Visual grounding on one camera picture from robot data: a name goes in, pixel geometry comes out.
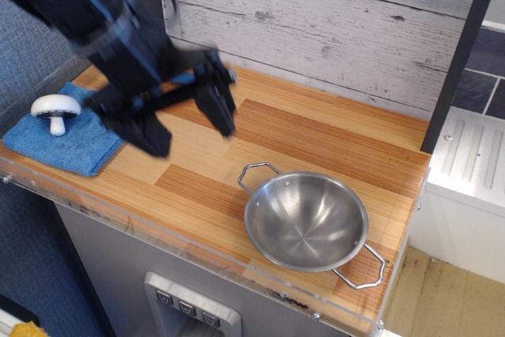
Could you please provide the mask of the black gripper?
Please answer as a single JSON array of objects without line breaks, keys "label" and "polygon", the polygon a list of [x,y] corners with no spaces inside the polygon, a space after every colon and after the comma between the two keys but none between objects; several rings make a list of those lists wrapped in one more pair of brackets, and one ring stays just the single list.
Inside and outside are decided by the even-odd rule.
[{"label": "black gripper", "polygon": [[154,157],[170,154],[171,133],[155,116],[185,99],[225,137],[235,131],[230,84],[236,77],[216,49],[186,50],[157,27],[105,24],[80,31],[80,52],[108,79],[86,106],[124,141]]}]

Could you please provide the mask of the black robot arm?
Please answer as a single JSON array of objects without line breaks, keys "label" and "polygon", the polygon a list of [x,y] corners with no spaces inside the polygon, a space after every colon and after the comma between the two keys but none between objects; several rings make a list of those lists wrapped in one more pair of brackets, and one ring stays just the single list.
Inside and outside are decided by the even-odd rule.
[{"label": "black robot arm", "polygon": [[234,133],[236,75],[215,49],[176,47],[141,0],[10,0],[67,38],[108,80],[84,105],[153,156],[170,150],[156,111],[193,99],[225,137]]}]

